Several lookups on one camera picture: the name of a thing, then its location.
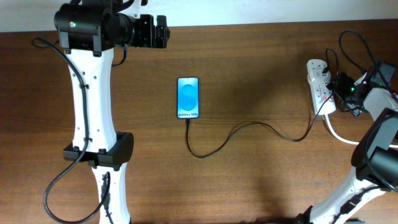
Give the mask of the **blue screen smartphone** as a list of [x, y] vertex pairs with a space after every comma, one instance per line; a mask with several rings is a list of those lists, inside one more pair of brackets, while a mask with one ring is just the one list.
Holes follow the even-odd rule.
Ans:
[[177, 118], [196, 119], [199, 117], [199, 90], [197, 77], [177, 80]]

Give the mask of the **white power strip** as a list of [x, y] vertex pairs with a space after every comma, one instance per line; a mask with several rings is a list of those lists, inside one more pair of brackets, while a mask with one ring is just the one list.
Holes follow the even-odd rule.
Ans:
[[313, 82], [311, 71], [313, 69], [323, 69], [323, 73], [326, 73], [326, 68], [326, 62], [320, 59], [311, 59], [307, 62], [307, 80], [310, 85], [314, 112], [321, 116], [333, 113], [336, 110], [334, 98], [331, 96], [332, 91], [326, 87], [330, 83], [331, 73], [329, 79]]

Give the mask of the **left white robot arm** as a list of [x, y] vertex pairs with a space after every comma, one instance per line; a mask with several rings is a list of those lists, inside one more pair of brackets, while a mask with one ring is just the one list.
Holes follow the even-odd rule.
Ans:
[[111, 71], [117, 47], [164, 49], [165, 16], [141, 14], [145, 1], [72, 1], [56, 12], [60, 54], [72, 79], [75, 133], [63, 150], [73, 165], [86, 162], [97, 184], [101, 223], [131, 223], [126, 168], [134, 136], [117, 132], [111, 111]]

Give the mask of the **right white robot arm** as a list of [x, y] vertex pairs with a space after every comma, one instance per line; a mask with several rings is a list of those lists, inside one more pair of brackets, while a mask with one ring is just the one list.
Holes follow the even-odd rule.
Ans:
[[357, 145], [351, 169], [343, 183], [326, 199], [297, 215], [294, 223], [346, 223], [361, 207], [385, 192], [397, 190], [397, 151], [390, 147], [397, 132], [397, 106], [393, 93], [375, 88], [367, 108], [374, 124]]

